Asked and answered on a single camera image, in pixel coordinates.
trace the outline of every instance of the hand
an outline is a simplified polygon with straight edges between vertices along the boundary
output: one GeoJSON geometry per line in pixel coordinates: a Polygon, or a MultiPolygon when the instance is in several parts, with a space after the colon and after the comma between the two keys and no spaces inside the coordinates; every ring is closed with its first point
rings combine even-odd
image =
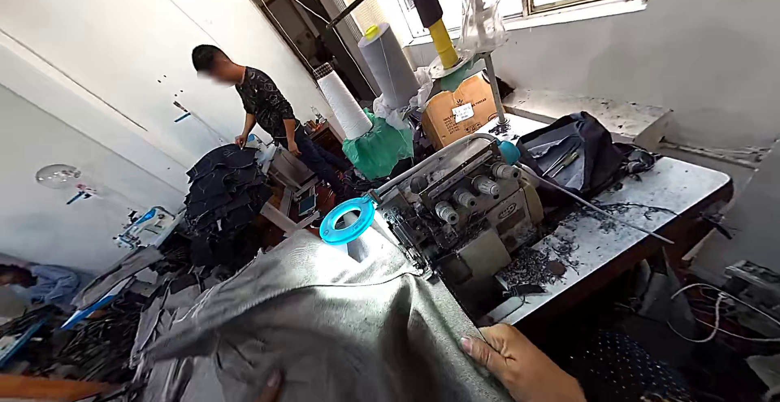
{"type": "Polygon", "coordinates": [[[279,395],[282,394],[282,371],[274,370],[271,372],[271,377],[268,378],[268,382],[265,383],[263,391],[255,402],[276,402],[279,395]]]}
{"type": "Polygon", "coordinates": [[[249,137],[248,134],[241,134],[238,137],[236,137],[236,141],[234,141],[233,143],[243,148],[244,146],[247,146],[247,137],[249,137]]]}
{"type": "Polygon", "coordinates": [[[300,156],[298,144],[294,140],[287,142],[287,150],[290,151],[295,157],[300,156]]]}
{"type": "Polygon", "coordinates": [[[585,402],[576,379],[507,324],[480,329],[487,343],[476,337],[460,340],[463,350],[495,375],[518,402],[585,402]]]}

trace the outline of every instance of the plastic bag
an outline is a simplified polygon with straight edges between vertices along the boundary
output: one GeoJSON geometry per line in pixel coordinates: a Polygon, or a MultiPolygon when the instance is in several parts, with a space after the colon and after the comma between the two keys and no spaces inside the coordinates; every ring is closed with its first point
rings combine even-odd
{"type": "Polygon", "coordinates": [[[384,119],[385,122],[389,123],[391,127],[402,130],[407,127],[406,122],[403,121],[402,114],[403,111],[406,110],[406,107],[404,108],[390,108],[387,106],[387,103],[385,102],[384,94],[379,95],[378,98],[374,99],[374,115],[376,117],[379,117],[381,119],[384,119]]]}
{"type": "Polygon", "coordinates": [[[403,158],[414,155],[412,129],[397,130],[388,122],[366,111],[374,127],[354,140],[344,140],[342,150],[349,161],[367,179],[386,177],[403,158]]]}
{"type": "Polygon", "coordinates": [[[417,78],[417,84],[420,85],[420,88],[417,89],[417,94],[409,99],[409,105],[412,108],[424,108],[425,102],[428,102],[428,98],[431,97],[431,90],[434,88],[431,68],[428,66],[418,67],[414,71],[414,77],[417,78]]]}
{"type": "Polygon", "coordinates": [[[507,42],[498,2],[463,0],[463,23],[458,41],[461,56],[490,52],[507,42]]]}

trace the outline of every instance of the label on box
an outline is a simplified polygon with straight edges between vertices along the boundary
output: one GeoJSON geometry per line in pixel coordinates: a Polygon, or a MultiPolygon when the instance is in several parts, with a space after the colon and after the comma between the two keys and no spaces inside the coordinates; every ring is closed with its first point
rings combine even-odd
{"type": "Polygon", "coordinates": [[[474,117],[474,108],[471,103],[457,106],[453,108],[453,116],[455,116],[455,123],[463,122],[463,120],[474,117]]]}

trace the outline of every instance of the gray denim fabric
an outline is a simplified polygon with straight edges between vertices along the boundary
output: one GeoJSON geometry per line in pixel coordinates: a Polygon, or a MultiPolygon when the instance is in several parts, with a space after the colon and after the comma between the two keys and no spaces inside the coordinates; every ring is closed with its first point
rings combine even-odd
{"type": "Polygon", "coordinates": [[[226,402],[253,402],[276,368],[282,402],[511,400],[460,350],[479,332],[444,284],[376,230],[360,239],[362,263],[297,231],[203,293],[146,360],[210,358],[226,402]]]}
{"type": "Polygon", "coordinates": [[[106,272],[99,277],[94,278],[88,285],[83,287],[83,289],[73,297],[70,304],[77,309],[86,309],[100,300],[107,292],[115,287],[117,283],[150,266],[162,257],[164,257],[162,253],[153,245],[131,251],[106,272]]]}

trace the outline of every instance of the green plastic bag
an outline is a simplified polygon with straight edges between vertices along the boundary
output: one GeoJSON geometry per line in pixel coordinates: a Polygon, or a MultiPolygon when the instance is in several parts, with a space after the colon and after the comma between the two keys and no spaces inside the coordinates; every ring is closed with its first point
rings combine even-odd
{"type": "Polygon", "coordinates": [[[363,111],[374,127],[354,140],[344,140],[342,150],[365,178],[386,177],[399,160],[414,155],[412,130],[397,130],[367,109],[363,111]]]}

